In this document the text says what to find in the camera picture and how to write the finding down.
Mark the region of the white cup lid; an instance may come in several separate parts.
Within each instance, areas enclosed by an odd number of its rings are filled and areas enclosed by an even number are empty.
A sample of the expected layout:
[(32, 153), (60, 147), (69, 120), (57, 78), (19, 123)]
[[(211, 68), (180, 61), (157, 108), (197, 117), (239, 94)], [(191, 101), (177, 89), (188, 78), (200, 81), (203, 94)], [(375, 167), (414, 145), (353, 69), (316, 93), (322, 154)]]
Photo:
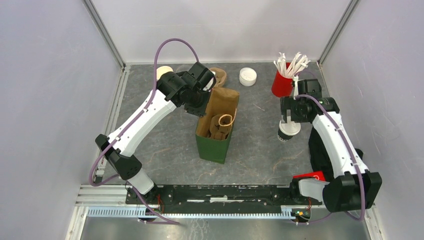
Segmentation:
[(298, 134), (301, 131), (301, 124), (293, 121), (283, 122), (279, 121), (278, 129), (284, 131), (287, 134)]

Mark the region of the black paper coffee cup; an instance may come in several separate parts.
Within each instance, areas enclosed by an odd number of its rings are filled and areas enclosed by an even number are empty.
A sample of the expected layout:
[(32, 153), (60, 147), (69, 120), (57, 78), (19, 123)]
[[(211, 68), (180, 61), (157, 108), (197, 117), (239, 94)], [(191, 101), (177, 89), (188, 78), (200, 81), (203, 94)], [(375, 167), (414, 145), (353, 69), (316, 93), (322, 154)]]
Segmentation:
[(282, 131), (281, 129), (279, 129), (278, 132), (277, 132), (277, 138), (281, 142), (287, 142), (290, 139), (292, 139), (295, 135), (296, 135), (296, 133), (295, 134), (292, 134), (292, 133), (287, 134), (286, 132)]

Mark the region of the brown paper bag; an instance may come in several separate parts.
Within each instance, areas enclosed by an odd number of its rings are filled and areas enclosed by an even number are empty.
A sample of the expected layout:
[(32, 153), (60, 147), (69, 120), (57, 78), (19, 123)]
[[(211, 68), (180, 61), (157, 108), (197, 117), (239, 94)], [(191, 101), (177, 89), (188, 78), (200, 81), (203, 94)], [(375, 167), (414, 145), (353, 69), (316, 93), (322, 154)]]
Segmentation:
[(240, 93), (216, 87), (211, 91), (206, 115), (199, 118), (195, 140), (202, 160), (224, 164), (235, 124)]

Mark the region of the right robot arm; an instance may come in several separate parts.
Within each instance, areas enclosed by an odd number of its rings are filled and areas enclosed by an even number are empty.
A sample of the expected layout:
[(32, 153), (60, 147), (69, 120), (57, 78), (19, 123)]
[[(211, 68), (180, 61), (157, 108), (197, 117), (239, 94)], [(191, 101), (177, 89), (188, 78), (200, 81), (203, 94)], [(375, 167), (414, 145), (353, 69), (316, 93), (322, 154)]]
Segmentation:
[(277, 136), (287, 142), (300, 132), (302, 123), (310, 123), (310, 164), (314, 172), (322, 172), (323, 179), (294, 177), (289, 199), (302, 204), (312, 198), (331, 213), (371, 208), (383, 180), (378, 172), (369, 170), (362, 160), (363, 153), (353, 146), (336, 101), (322, 96), (317, 79), (294, 78), (292, 86), (293, 95), (280, 98)]

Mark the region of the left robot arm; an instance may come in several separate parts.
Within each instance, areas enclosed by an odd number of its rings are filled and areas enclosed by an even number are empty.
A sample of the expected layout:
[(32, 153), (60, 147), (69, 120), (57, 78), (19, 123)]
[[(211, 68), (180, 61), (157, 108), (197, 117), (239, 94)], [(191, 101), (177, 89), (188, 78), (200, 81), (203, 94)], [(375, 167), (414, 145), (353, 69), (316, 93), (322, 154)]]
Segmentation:
[(156, 88), (144, 103), (115, 131), (99, 134), (95, 143), (117, 175), (138, 191), (145, 204), (157, 198), (155, 183), (135, 157), (136, 148), (148, 133), (167, 115), (181, 106), (191, 115), (206, 115), (212, 88), (217, 83), (215, 73), (200, 62), (187, 71), (173, 72), (159, 67)]

